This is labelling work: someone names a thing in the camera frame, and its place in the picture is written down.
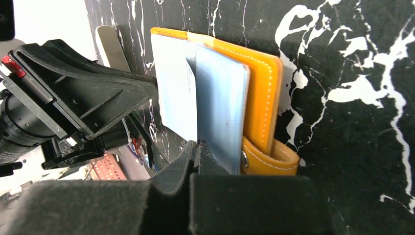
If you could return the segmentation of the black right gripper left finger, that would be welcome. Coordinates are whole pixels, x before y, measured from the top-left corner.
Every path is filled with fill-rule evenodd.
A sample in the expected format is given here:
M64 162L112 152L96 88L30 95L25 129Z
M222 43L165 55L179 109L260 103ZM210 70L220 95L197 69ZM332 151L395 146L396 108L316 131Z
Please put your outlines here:
M3 235L186 235L196 143L146 181L41 181L0 222Z

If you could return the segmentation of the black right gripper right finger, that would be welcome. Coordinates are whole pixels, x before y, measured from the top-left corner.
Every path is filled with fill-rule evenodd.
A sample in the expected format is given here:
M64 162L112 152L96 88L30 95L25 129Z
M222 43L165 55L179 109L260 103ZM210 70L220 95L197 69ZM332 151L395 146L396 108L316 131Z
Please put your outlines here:
M206 142L189 142L199 168L189 175L192 235L332 235L314 182L302 176L230 175Z

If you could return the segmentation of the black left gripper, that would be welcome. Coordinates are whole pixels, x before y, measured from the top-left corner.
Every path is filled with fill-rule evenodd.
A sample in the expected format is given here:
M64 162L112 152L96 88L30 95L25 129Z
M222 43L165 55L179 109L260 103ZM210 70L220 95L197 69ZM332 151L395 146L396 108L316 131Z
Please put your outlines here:
M88 60L64 41L25 44L1 61L0 164L41 147L43 169L76 167L126 143L121 119L157 93L154 77Z

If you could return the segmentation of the orange leather card holder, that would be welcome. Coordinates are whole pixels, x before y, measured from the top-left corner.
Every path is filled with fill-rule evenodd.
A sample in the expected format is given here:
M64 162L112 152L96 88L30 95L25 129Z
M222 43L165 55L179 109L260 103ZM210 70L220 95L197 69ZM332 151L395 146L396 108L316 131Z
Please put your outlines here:
M212 36L154 27L151 44L162 124L186 141L206 141L230 174L297 173L299 156L274 137L282 61ZM189 94L186 58L196 65Z

